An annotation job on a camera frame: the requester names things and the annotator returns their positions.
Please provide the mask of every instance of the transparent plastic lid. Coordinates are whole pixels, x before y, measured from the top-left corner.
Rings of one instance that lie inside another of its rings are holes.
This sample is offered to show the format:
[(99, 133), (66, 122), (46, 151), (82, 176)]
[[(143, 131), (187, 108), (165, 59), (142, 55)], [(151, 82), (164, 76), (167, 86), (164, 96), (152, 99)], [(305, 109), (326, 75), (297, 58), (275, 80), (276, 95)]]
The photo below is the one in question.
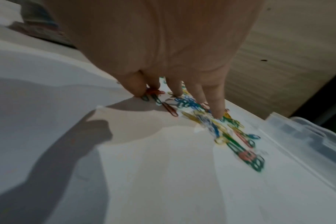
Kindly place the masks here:
[(259, 126), (271, 141), (336, 190), (336, 133), (310, 121), (272, 113)]

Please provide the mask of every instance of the wooden floor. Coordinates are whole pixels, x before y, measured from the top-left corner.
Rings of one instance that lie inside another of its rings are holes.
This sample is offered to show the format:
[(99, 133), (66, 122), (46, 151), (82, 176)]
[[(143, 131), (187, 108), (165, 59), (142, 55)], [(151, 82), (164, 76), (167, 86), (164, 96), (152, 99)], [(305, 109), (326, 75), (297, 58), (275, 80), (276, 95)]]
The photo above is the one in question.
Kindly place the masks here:
[(226, 99), (261, 118), (289, 116), (334, 75), (336, 0), (267, 0), (233, 60)]

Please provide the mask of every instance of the finger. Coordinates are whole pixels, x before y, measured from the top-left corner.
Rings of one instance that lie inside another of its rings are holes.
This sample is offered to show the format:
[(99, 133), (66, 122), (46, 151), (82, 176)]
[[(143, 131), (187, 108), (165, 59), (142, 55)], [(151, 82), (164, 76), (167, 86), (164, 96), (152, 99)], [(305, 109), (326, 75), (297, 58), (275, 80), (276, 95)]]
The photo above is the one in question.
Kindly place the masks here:
[(173, 95), (175, 96), (183, 95), (181, 80), (166, 78), (166, 82), (167, 86), (171, 89)]
[(121, 85), (136, 97), (141, 97), (146, 92), (146, 80), (140, 71), (128, 75), (117, 76)]
[(224, 84), (203, 86), (202, 87), (207, 102), (209, 104), (211, 114), (214, 118), (220, 119), (224, 113)]
[(154, 88), (154, 89), (159, 89), (161, 87), (160, 78), (158, 76), (152, 77), (152, 76), (146, 75), (145, 73), (143, 73), (143, 76), (149, 87)]
[(193, 84), (193, 83), (186, 83), (185, 87), (186, 87), (186, 90), (195, 98), (197, 103), (206, 102), (205, 94), (202, 90), (201, 85)]

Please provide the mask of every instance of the clear plastic box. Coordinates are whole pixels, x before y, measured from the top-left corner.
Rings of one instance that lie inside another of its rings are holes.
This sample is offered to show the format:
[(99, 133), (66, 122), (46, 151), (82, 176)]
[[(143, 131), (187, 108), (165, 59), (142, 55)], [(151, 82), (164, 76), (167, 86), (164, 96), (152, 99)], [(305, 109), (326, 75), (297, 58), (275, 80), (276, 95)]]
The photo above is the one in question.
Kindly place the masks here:
[(259, 130), (285, 154), (336, 190), (336, 133), (300, 117), (272, 113)]

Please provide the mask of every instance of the hand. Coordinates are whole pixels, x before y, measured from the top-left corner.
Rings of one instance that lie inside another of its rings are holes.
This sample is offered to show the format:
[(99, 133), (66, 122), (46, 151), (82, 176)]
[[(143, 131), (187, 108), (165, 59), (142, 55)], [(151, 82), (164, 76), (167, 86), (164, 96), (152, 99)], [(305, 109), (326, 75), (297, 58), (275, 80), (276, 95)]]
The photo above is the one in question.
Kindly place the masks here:
[(181, 81), (212, 115), (224, 112), (224, 81), (263, 0), (45, 0), (60, 27), (129, 92)]

